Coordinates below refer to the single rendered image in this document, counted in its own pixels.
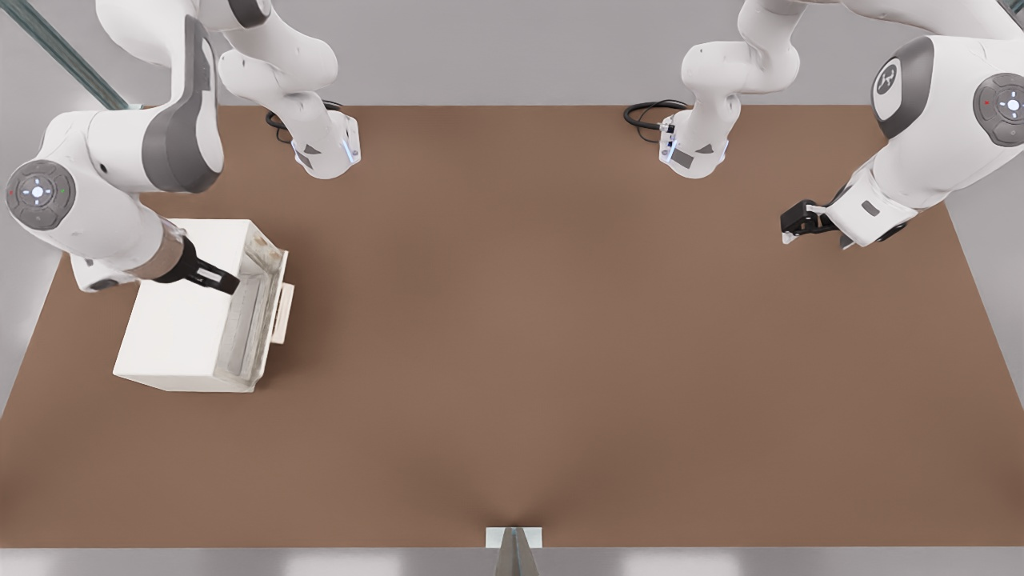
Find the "oven door with pale handle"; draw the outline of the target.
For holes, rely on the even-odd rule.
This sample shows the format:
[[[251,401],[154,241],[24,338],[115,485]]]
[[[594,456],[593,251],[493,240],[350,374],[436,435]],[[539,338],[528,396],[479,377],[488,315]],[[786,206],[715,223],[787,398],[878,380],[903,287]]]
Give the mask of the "oven door with pale handle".
[[[278,248],[257,227],[248,225],[242,244],[240,280],[226,319],[214,368],[217,390],[249,393],[266,371],[272,343],[282,343],[294,292],[284,277],[289,252]]]

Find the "white oven body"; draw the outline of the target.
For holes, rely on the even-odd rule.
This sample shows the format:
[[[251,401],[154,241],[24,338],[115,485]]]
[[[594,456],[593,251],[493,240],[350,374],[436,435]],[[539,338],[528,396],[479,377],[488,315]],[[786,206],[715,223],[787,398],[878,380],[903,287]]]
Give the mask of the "white oven body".
[[[176,219],[198,257],[233,274],[240,268],[245,219]],[[231,295],[189,281],[140,285],[113,373],[158,390],[218,390],[214,368]]]

